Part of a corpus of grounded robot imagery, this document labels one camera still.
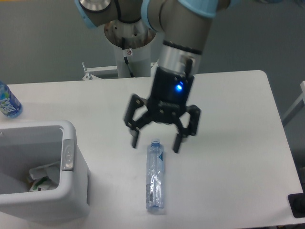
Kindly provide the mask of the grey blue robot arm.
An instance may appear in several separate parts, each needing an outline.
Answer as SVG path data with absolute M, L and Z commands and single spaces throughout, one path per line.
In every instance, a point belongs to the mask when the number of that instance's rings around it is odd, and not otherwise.
M 234 0 L 77 0 L 75 5 L 89 28 L 119 21 L 134 32 L 117 30 L 124 49 L 148 43 L 148 31 L 162 32 L 164 40 L 149 97 L 133 94 L 124 122 L 137 146 L 140 130 L 151 122 L 174 124 L 178 129 L 173 151 L 188 136 L 197 134 L 201 111 L 187 106 L 194 76 L 218 11 Z

